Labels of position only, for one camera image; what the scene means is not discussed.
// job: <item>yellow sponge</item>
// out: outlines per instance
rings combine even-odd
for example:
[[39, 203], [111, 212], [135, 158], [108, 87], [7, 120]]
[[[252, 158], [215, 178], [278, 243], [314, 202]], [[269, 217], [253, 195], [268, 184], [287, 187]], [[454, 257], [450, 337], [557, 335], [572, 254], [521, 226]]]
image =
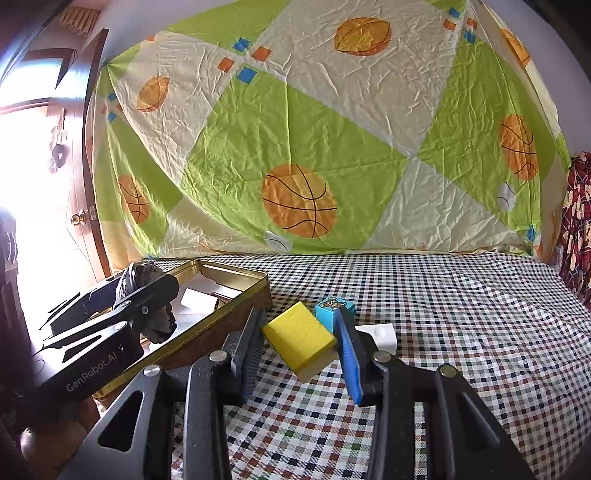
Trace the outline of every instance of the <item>yellow sponge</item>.
[[300, 301], [271, 320], [262, 331], [302, 383], [309, 382], [338, 358], [336, 338]]

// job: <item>brass door knob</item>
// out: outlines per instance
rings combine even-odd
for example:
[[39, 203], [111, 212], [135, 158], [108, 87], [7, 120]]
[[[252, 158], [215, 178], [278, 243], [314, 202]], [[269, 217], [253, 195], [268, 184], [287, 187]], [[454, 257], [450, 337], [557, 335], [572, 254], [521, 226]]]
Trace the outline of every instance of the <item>brass door knob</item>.
[[70, 218], [70, 223], [74, 226], [84, 225], [86, 223], [86, 214], [84, 213], [84, 210], [80, 209], [78, 213], [72, 215], [72, 218]]

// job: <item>white wall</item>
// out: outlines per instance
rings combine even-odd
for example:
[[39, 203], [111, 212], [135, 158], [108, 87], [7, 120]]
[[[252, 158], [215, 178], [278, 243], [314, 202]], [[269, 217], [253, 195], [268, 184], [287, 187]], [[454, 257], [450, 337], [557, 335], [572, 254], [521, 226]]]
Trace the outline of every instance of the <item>white wall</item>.
[[[103, 58], [109, 59], [164, 27], [231, 0], [111, 0], [93, 38], [110, 30]], [[571, 153], [591, 151], [591, 82], [558, 34], [521, 0], [484, 0], [530, 52], [556, 106]]]
[[44, 48], [73, 48], [80, 51], [87, 37], [77, 35], [67, 28], [59, 26], [56, 22], [50, 23], [40, 35], [35, 37], [29, 50], [42, 50]]

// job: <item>green and yellow fabric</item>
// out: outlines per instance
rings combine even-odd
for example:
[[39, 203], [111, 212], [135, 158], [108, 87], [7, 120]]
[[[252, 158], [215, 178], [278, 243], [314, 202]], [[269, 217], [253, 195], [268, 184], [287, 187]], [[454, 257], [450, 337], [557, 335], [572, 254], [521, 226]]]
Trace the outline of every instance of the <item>green and yellow fabric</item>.
[[117, 267], [556, 243], [556, 108], [478, 1], [238, 0], [110, 61], [92, 122]]

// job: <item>checkered tablecloth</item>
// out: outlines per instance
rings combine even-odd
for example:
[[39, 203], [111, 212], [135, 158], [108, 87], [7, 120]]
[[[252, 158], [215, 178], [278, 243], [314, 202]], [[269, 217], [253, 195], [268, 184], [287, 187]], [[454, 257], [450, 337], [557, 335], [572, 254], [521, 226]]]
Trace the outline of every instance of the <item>checkered tablecloth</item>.
[[[301, 300], [355, 302], [359, 323], [394, 324], [398, 356], [458, 367], [540, 479], [558, 478], [591, 426], [591, 313], [544, 264], [512, 255], [231, 255], [208, 260], [265, 271], [275, 317]], [[362, 478], [373, 408], [349, 399], [338, 362], [299, 383], [266, 345], [254, 396], [226, 408], [235, 479]], [[183, 411], [173, 478], [183, 477]], [[426, 474], [415, 408], [417, 478]]]

